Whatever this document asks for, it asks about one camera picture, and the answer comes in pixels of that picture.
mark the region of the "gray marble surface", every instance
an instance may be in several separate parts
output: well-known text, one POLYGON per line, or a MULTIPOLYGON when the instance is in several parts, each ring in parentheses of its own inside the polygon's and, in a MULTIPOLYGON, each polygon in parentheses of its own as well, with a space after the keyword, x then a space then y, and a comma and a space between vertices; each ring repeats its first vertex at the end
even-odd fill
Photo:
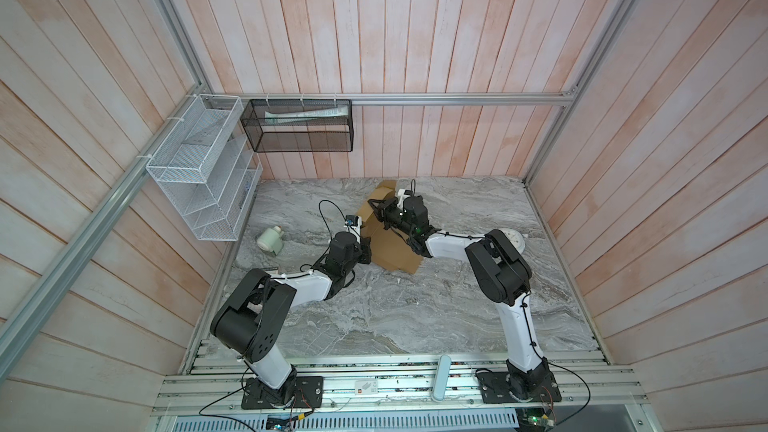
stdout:
MULTIPOLYGON (((379 183, 374 178, 264 181, 256 191, 224 298, 253 267, 298 272, 328 244, 317 203, 328 198, 345 214, 354 213, 379 183), (270 257, 256 236, 282 226, 284 248, 270 257)), ((398 184, 406 186, 403 179, 398 184)), ((597 343, 519 180, 508 177, 420 178, 430 223, 454 233, 482 234, 515 228, 525 236, 524 258, 533 270, 533 322, 543 350, 594 350, 597 343)), ((332 232, 342 218, 330 204, 323 213, 332 232)), ((426 258, 417 273, 358 264, 357 278, 333 299, 290 312, 278 344, 287 357, 350 354, 503 352, 502 324, 494 304, 477 286, 469 265, 426 258)), ((231 357, 218 341, 207 356, 231 357)))

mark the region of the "wood plank wall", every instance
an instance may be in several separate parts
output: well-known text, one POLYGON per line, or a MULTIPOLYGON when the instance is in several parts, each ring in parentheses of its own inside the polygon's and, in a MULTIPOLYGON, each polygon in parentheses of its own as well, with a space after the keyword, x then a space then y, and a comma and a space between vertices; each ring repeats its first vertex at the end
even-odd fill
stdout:
POLYGON ((766 101, 768 0, 641 0, 532 184, 666 430, 768 427, 766 101))
MULTIPOLYGON (((0 321, 194 84, 154 0, 0 0, 0 321)), ((2 430, 142 430, 221 258, 146 185, 0 386, 2 430)))
MULTIPOLYGON (((219 92, 560 92, 617 0, 174 0, 219 92)), ((264 177, 524 176, 559 107, 363 107, 264 177)))

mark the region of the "cardboard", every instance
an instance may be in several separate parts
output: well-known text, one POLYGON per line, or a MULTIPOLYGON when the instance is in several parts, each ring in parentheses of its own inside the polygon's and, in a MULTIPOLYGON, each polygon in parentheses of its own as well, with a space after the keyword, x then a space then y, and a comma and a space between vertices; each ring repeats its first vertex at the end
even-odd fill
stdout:
MULTIPOLYGON (((368 198, 389 198, 395 195, 397 189, 396 180, 384 180, 379 183, 376 190, 371 192, 368 198)), ((384 230, 384 225, 376 219, 373 209, 368 205, 368 199, 357 211, 363 222, 360 234, 371 238, 371 261, 388 271, 402 270, 409 274, 415 274, 422 263, 422 256, 415 254, 413 250, 398 237, 393 230, 384 230)))

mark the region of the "flattened cardboard box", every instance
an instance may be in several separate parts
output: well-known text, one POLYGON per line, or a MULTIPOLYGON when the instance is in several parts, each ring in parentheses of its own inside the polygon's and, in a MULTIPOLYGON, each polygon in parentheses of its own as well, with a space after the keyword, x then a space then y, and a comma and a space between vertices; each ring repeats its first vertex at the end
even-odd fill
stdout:
MULTIPOLYGON (((384 180, 368 198, 390 198, 395 195, 396 189, 396 180, 384 180)), ((396 232, 384 230, 384 225, 376 219, 368 200, 358 209, 357 215, 364 223, 361 235, 371 238, 371 261, 388 271, 402 270, 415 274, 422 263, 422 256, 415 254, 396 232)))

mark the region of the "black mesh basket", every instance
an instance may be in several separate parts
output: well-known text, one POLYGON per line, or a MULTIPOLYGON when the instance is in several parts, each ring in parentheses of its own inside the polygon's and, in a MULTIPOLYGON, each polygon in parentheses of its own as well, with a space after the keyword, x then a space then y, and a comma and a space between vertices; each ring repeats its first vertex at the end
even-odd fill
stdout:
POLYGON ((350 100, 252 99, 240 121, 256 152, 352 151, 350 100), (333 111, 344 107, 346 115, 333 111))

